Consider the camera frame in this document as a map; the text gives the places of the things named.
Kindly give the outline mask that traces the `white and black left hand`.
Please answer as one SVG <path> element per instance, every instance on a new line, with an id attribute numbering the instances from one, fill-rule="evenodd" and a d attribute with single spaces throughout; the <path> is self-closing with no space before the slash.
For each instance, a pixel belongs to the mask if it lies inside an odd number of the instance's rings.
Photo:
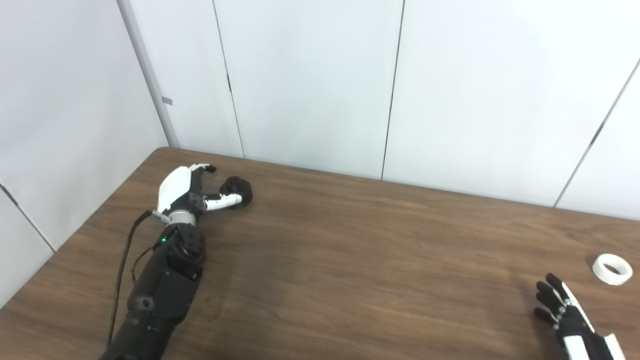
<path id="1" fill-rule="evenodd" d="M 218 193 L 203 192 L 202 177 L 215 173 L 217 167 L 208 163 L 179 166 L 161 183 L 158 189 L 154 217 L 169 226 L 172 224 L 197 225 L 200 216 L 225 208 L 245 208 L 253 201 L 253 189 L 244 178 L 231 176 Z"/>

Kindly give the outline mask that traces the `white and black right hand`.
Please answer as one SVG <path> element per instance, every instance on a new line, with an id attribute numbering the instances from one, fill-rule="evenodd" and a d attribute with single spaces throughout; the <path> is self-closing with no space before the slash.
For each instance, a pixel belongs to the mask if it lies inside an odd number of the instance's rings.
<path id="1" fill-rule="evenodd" d="M 576 296 L 553 273 L 535 283 L 534 316 L 548 324 L 569 360 L 625 360 L 614 333 L 599 335 Z"/>

